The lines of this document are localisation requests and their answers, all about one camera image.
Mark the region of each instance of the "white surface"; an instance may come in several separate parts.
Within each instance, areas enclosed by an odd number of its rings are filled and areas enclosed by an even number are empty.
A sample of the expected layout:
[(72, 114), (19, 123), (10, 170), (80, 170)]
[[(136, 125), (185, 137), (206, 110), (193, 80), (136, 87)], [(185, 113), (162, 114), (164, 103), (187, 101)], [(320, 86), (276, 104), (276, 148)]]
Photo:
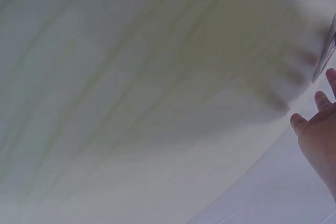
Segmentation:
[(314, 93), (284, 66), (333, 1), (0, 0), (1, 219), (187, 222)]
[[(326, 80), (319, 90), (335, 101)], [(309, 119), (316, 111), (311, 99), (301, 114)], [(332, 224), (336, 223), (335, 209), (327, 187), (288, 128), (253, 168), (189, 223)]]

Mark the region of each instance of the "hand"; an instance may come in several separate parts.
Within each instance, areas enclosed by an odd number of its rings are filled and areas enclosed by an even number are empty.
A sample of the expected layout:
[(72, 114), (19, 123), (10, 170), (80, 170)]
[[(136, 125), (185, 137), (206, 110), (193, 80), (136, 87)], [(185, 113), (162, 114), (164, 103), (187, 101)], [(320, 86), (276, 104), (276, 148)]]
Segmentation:
[[(336, 70), (328, 69), (327, 80), (336, 97)], [(294, 114), (290, 124), (299, 138), (299, 146), (311, 166), (325, 182), (336, 200), (336, 103), (318, 91), (318, 113), (309, 121)]]

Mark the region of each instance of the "skin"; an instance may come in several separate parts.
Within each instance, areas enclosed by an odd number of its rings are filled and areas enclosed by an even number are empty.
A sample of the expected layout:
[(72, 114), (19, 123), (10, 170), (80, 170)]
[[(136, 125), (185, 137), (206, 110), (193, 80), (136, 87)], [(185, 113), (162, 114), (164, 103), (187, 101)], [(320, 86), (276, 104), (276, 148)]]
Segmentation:
[[(336, 70), (328, 69), (326, 76), (336, 97)], [(294, 114), (290, 123), (302, 153), (336, 200), (336, 103), (322, 91), (316, 93), (315, 103), (318, 113), (312, 119)]]

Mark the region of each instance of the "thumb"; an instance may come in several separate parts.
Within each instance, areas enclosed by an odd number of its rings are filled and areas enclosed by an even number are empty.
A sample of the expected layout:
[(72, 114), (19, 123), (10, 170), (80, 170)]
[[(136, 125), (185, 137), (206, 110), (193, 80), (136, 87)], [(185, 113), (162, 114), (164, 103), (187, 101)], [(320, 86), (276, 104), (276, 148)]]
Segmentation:
[(300, 136), (308, 127), (308, 121), (304, 119), (301, 115), (294, 114), (290, 118), (290, 125), (292, 126), (295, 134), (297, 136)]

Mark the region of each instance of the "fingers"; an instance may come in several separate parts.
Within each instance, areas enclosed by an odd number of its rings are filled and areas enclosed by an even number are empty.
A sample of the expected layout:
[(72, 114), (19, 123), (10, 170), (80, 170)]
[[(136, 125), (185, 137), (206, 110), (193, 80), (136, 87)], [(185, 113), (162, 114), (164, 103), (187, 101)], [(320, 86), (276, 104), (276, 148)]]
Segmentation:
[(308, 127), (308, 121), (304, 119), (301, 115), (294, 114), (290, 118), (290, 125), (292, 126), (295, 134), (297, 136), (300, 136)]
[(325, 75), (327, 76), (327, 80), (330, 84), (332, 92), (334, 93), (334, 96), (336, 97), (336, 70), (333, 68), (330, 68), (327, 70)]
[(319, 112), (331, 106), (331, 102), (329, 101), (325, 93), (323, 93), (322, 91), (318, 91), (315, 94), (315, 103)]

